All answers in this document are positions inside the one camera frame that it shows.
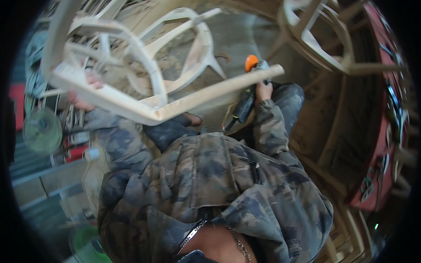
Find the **leg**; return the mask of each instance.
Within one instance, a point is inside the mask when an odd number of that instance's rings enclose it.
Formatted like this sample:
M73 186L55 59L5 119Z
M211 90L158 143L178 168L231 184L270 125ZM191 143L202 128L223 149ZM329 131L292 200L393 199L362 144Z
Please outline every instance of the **leg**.
M279 84L273 82L272 84L274 89L272 100L281 109L285 120L285 129L290 134L304 104L304 91L300 86L293 83ZM244 139L248 147L254 148L253 125L244 127L231 134L230 137L238 141Z
M272 100L281 109L285 120L285 129L290 135L304 104L304 91L294 83L273 83Z
M155 143L161 152L164 152L175 140L187 134L187 136L196 136L199 133L187 129L192 125L192 120L185 116L179 115L157 126L143 125L145 134Z

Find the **knee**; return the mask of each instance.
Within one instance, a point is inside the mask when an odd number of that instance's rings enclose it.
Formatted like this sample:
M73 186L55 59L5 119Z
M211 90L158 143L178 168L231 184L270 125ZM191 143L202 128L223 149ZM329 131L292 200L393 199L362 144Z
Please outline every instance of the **knee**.
M287 94L290 94L291 96L300 96L304 99L304 90L301 88L301 86L295 83L290 83L287 84L285 89Z
M281 84L277 88L274 86L274 92L272 95L272 100L288 100L297 99L304 103L304 90L299 85L295 83Z

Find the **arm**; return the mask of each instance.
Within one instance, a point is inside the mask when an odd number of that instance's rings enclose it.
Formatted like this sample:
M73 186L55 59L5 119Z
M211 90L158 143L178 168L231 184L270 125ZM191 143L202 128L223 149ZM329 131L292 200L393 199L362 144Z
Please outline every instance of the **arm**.
M95 89L102 88L101 78L93 70L86 69L85 75L86 81ZM130 169L134 173L143 173L152 161L152 154L141 141L132 121L96 109L95 106L81 100L74 92L69 92L69 102L87 112L85 120L88 124L85 129L91 130L99 144L107 151L111 158L111 171Z
M256 119L254 122L254 139L256 150L275 159L288 152L288 133L281 110L271 100L272 84L257 83Z

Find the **power tool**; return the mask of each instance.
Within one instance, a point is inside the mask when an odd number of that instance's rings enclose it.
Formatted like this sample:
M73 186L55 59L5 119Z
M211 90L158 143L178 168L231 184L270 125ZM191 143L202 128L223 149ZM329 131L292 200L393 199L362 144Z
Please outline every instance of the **power tool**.
M269 64L266 60L259 60L255 55L249 55L244 64L245 72L250 72L259 69L268 69ZM265 85L272 82L272 78L263 81ZM250 115L254 101L256 99L256 84L248 87L241 95L240 101L237 103L234 111L232 112L232 121L226 127L226 131L234 126L235 122L245 123Z

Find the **electric drill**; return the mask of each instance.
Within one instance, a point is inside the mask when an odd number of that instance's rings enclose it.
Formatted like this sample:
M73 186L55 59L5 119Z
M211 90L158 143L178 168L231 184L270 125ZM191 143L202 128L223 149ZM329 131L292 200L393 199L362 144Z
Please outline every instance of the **electric drill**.
M259 60L255 55L249 55L245 61L245 71L250 72L259 69L268 69L269 64L266 60ZM272 78L263 81L265 85L272 82ZM245 123L250 116L253 109L254 101L256 99L256 84L248 87L241 95L240 101L237 103L232 112L232 121L228 124L225 130L230 130L235 122Z

